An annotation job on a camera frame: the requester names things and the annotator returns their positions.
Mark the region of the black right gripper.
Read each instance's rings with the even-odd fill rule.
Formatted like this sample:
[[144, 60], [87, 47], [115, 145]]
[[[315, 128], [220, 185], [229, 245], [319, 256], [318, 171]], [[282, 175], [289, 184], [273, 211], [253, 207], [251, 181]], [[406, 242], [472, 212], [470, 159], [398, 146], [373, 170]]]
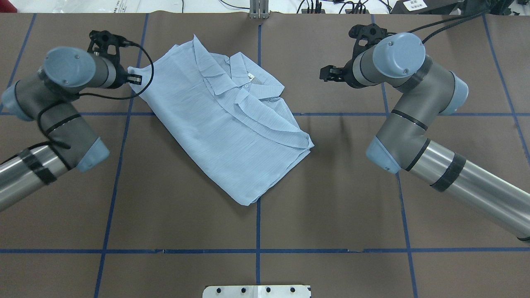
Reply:
[[352, 58], [343, 66], [327, 65], [320, 69], [319, 79], [325, 82], [344, 82], [353, 88], [375, 86], [361, 71], [361, 60], [366, 51], [388, 36], [388, 30], [375, 23], [354, 25], [348, 35], [355, 40]]

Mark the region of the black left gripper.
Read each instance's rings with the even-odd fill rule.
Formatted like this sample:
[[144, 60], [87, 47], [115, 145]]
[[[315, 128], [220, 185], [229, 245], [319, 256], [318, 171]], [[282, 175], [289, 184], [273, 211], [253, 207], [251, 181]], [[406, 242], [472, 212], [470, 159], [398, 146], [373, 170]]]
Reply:
[[91, 42], [87, 52], [103, 57], [112, 64], [109, 76], [114, 80], [111, 84], [105, 83], [105, 87], [121, 87], [125, 83], [142, 85], [143, 76], [128, 74], [120, 63], [120, 48], [128, 47], [129, 40], [106, 30], [89, 32], [89, 39]]

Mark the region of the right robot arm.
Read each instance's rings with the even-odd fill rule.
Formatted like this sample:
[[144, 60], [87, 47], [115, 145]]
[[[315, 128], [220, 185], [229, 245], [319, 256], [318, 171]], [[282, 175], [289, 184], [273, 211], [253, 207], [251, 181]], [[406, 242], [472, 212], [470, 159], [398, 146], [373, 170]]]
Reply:
[[366, 157], [391, 174], [409, 172], [529, 243], [529, 194], [430, 138], [439, 117], [454, 114], [469, 87], [435, 62], [412, 32], [391, 33], [375, 23], [348, 32], [352, 56], [342, 67], [327, 65], [319, 78], [355, 89], [388, 84], [400, 93], [366, 149]]

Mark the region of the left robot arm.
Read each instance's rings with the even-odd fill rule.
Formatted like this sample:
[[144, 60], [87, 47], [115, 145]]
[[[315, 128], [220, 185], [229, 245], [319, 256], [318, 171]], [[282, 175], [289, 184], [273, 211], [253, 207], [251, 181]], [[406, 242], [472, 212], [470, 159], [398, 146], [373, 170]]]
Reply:
[[87, 172], [110, 151], [73, 106], [84, 89], [117, 89], [141, 85], [142, 76], [120, 63], [120, 49], [140, 47], [124, 36], [91, 31], [87, 50], [60, 46], [47, 52], [36, 74], [15, 82], [2, 93], [7, 110], [23, 121], [35, 121], [46, 139], [1, 164], [0, 208], [5, 211], [61, 175], [76, 168]]

